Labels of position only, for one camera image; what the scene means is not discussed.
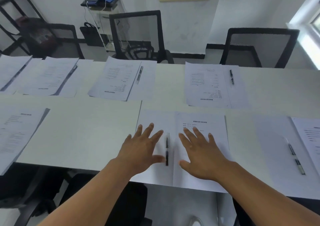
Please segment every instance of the person's right hand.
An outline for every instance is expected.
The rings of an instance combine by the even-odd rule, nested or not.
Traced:
[[[180,160],[181,168],[199,179],[219,181],[220,176],[224,174],[223,171],[228,169],[230,161],[217,147],[213,135],[209,133],[209,142],[207,142],[195,127],[193,128],[195,135],[187,128],[184,128],[183,131],[189,139],[182,133],[179,133],[179,138],[186,148],[190,163]]]

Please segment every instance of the white shoe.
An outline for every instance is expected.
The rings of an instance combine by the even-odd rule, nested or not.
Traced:
[[[192,216],[189,226],[203,226],[203,223],[199,218]]]

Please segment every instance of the pen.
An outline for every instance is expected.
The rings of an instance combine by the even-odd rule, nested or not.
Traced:
[[[169,166],[169,152],[168,152],[168,148],[169,148],[169,142],[168,142],[168,136],[165,142],[165,147],[167,149],[167,151],[165,152],[165,165]]]
[[[306,175],[306,173],[305,173],[305,171],[304,171],[304,169],[303,169],[303,167],[302,167],[302,165],[301,165],[301,163],[300,163],[300,161],[299,161],[296,153],[294,152],[293,147],[292,147],[291,144],[289,143],[288,139],[286,139],[286,140],[287,140],[287,143],[288,143],[288,145],[289,145],[289,148],[290,148],[290,151],[291,151],[291,155],[293,155],[293,156],[295,157],[294,160],[295,160],[295,162],[296,162],[296,164],[297,164],[297,166],[298,166],[298,169],[299,169],[300,173],[301,173],[302,175]]]
[[[140,81],[142,70],[143,70],[143,66],[141,66],[141,68],[140,68],[139,75],[138,75],[138,78],[137,78],[137,82]]]
[[[233,80],[233,74],[232,74],[232,70],[230,70],[230,77],[231,77],[231,82],[232,82],[232,85],[235,84],[234,80]]]

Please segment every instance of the window sill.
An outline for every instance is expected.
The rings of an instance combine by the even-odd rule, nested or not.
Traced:
[[[299,29],[298,42],[313,62],[315,68],[320,70],[320,35],[309,25],[287,24],[290,29]]]

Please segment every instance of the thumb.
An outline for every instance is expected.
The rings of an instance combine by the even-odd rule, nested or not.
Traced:
[[[165,163],[166,158],[161,155],[153,155],[152,156],[152,164],[154,163]]]
[[[190,173],[191,171],[191,164],[185,160],[180,160],[179,161],[179,165],[182,169],[184,169],[185,171],[187,171],[188,173]]]

